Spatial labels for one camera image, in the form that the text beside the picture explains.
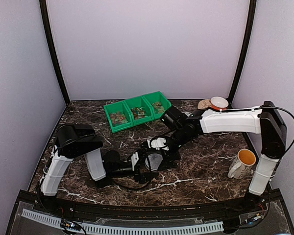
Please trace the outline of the green bin with popsicle candies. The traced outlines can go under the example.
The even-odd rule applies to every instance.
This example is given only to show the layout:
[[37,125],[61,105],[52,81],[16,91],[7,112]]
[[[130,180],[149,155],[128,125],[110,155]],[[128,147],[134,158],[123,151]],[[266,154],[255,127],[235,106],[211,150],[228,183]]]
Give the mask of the green bin with popsicle candies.
[[159,119],[172,105],[160,91],[145,94],[143,98],[150,105],[154,119]]

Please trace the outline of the clear round plastic lid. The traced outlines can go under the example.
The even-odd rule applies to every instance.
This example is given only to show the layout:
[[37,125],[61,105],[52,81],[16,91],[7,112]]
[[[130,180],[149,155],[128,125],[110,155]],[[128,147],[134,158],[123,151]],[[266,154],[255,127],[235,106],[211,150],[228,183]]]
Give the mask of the clear round plastic lid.
[[163,161],[163,157],[159,153],[149,154],[145,159],[145,166],[148,170],[156,172]]

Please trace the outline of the green bin with lollipops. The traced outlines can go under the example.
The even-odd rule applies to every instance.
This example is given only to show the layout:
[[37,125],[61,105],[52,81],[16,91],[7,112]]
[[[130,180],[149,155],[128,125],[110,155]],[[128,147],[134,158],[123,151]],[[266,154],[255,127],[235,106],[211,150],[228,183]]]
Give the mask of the green bin with lollipops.
[[126,99],[125,104],[133,117],[134,126],[153,121],[151,107],[142,96]]

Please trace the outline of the green bin with star candies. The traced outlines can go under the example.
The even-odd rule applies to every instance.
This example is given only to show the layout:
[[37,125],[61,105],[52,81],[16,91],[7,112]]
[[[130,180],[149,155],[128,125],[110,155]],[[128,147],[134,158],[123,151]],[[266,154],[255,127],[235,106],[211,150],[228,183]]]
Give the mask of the green bin with star candies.
[[112,133],[117,133],[134,126],[130,110],[124,101],[104,105],[104,109]]

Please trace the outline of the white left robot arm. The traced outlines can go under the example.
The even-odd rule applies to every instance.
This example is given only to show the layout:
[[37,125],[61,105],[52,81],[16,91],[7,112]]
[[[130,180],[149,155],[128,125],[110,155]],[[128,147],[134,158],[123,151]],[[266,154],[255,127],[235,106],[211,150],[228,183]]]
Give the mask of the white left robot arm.
[[108,151],[102,155],[102,136],[97,135],[91,125],[65,124],[56,132],[51,157],[44,168],[38,191],[43,194],[40,205],[48,213],[59,210],[59,202],[52,196],[58,192],[59,184],[70,163],[83,156],[91,178],[98,188],[115,184],[115,178],[133,177],[146,188],[159,174],[151,169],[147,147],[139,148],[128,162],[121,161],[119,152]]

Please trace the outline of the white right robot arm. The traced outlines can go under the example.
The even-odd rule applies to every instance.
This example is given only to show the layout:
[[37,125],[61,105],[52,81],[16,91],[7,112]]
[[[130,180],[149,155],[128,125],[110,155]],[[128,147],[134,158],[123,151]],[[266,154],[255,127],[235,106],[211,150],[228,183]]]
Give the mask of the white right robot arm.
[[197,109],[189,116],[171,106],[160,119],[173,134],[170,137],[158,136],[149,139],[143,146],[147,150],[163,150],[171,156],[191,139],[203,134],[245,132],[261,135],[261,156],[249,185],[249,195],[240,202],[240,208],[244,212],[251,212],[259,205],[258,196],[265,191],[273,172],[287,151],[287,127],[278,111],[271,101],[244,109]]

